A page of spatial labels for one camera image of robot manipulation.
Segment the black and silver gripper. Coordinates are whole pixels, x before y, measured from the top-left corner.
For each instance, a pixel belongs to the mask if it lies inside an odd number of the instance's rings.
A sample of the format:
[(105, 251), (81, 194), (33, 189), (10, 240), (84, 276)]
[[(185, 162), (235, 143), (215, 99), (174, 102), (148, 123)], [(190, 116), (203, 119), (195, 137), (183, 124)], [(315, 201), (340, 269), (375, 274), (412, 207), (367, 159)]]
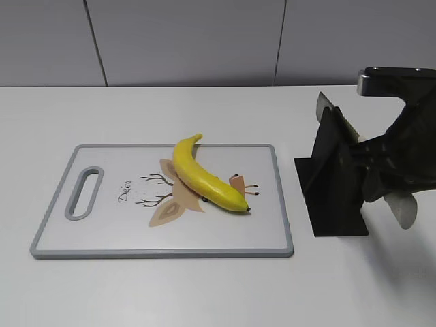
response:
[(392, 97), (404, 107), (384, 135), (351, 145), (352, 154), (375, 164), (363, 165), (365, 202), (392, 192), (435, 189), (435, 70), (366, 67), (359, 71), (363, 97)]

